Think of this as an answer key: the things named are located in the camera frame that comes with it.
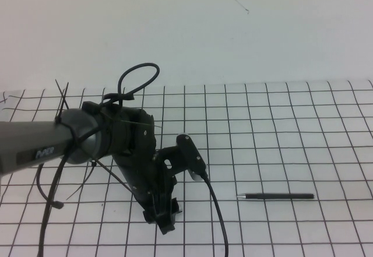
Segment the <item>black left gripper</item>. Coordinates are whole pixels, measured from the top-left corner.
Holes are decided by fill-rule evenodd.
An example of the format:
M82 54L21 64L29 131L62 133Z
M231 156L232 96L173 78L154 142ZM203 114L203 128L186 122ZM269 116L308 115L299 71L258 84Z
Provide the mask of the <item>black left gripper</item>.
M175 146L156 149L155 123L145 110L110 107L115 136L113 157L121 169L147 223L158 225L161 233L175 230L180 212L173 198L176 174L183 171L183 141Z

